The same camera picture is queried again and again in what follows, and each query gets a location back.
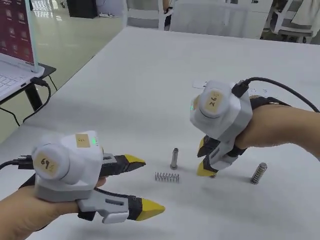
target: laptop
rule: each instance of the laptop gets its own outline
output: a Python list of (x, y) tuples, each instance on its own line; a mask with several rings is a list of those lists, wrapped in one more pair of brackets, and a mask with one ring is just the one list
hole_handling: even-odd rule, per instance
[(0, 101), (45, 69), (38, 65), (29, 0), (0, 0)]

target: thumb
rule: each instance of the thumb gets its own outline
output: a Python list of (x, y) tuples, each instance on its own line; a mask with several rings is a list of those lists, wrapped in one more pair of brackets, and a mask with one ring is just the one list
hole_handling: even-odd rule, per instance
[(65, 214), (76, 214), (79, 212), (79, 207), (75, 201), (57, 202), (54, 204), (54, 211), (57, 216)]

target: table leg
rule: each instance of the table leg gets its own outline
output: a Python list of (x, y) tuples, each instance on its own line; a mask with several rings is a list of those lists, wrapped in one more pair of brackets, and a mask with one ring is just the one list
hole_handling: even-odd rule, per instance
[(42, 101), (39, 96), (39, 93), (36, 89), (36, 86), (34, 84), (30, 84), (26, 89), (25, 89), (25, 94), (29, 99), (29, 102), (33, 108), (34, 111), (36, 111), (38, 108), (42, 106)]

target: cable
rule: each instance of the cable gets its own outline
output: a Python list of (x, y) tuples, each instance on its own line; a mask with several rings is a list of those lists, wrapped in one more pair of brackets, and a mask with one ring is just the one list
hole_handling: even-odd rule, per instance
[(249, 85), (253, 81), (265, 82), (265, 83), (273, 84), (273, 85), (276, 85), (280, 88), (283, 88), (284, 90), (287, 90), (288, 92), (290, 92), (291, 94), (295, 95), (297, 98), (299, 98), (300, 100), (305, 102), (307, 105), (309, 105), (309, 107), (312, 108), (313, 111), (315, 111), (316, 113), (320, 113), (319, 109), (315, 105), (313, 105), (312, 102), (310, 102), (308, 99), (306, 99), (304, 96), (302, 96), (297, 91), (293, 90), (292, 88), (290, 88), (280, 82), (277, 82), (275, 80), (271, 80), (268, 78), (264, 78), (264, 77), (251, 77), (251, 78), (244, 80), (243, 82), (244, 82), (244, 84)]
[(42, 104), (41, 107), (39, 107), (35, 112), (33, 112), (32, 114), (27, 116), (25, 119), (23, 119), (23, 121), (22, 121), (23, 123), (27, 119), (31, 118), (33, 115), (37, 114), (41, 109), (43, 109), (51, 99), (51, 88), (50, 88), (49, 84), (45, 80), (43, 80), (41, 78), (38, 78), (38, 77), (34, 77), (34, 78), (31, 79), (31, 82), (36, 84), (36, 85), (39, 85), (39, 86), (42, 86), (42, 87), (46, 87), (48, 89), (48, 98), (46, 99), (45, 103)]
[(11, 161), (6, 161), (6, 162), (0, 164), (0, 170), (3, 169), (4, 167), (10, 166), (10, 165), (17, 165), (17, 161), (11, 160)]
[(300, 100), (305, 102), (316, 113), (320, 113), (319, 109), (315, 105), (313, 105), (312, 102), (310, 102), (308, 99), (306, 99), (304, 96), (302, 96), (300, 93), (296, 92), (292, 88), (290, 88), (280, 82), (277, 82), (277, 81), (274, 81), (274, 80), (271, 80), (268, 78), (264, 78), (264, 77), (251, 77), (246, 80), (242, 80), (233, 86), (231, 92), (236, 97), (241, 98), (241, 96), (249, 89), (249, 84), (253, 81), (260, 81), (260, 82), (265, 82), (265, 83), (276, 85), (276, 86), (288, 91), (289, 93), (295, 95), (297, 98), (299, 98)]
[(18, 166), (18, 169), (34, 170), (34, 163), (31, 155), (22, 155), (17, 159), (6, 161), (0, 164), (0, 170), (10, 165)]
[(2, 107), (0, 107), (0, 110), (6, 112), (6, 113), (8, 113), (8, 114), (11, 114), (11, 115), (13, 116), (16, 124), (20, 127), (20, 123), (19, 123), (19, 121), (18, 121), (18, 119), (17, 119), (17, 116), (16, 116), (12, 111), (9, 111), (9, 110), (4, 109), (4, 108), (2, 108)]
[(55, 91), (58, 91), (58, 88), (57, 88), (57, 86), (55, 85), (55, 82), (52, 80), (51, 76), (49, 75), (48, 77), (50, 78), (50, 81), (52, 82)]

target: laptop screen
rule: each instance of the laptop screen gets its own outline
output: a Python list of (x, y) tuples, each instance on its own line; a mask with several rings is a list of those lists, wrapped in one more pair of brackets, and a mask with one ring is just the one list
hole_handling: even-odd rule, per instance
[(34, 64), (25, 1), (0, 0), (0, 54)]

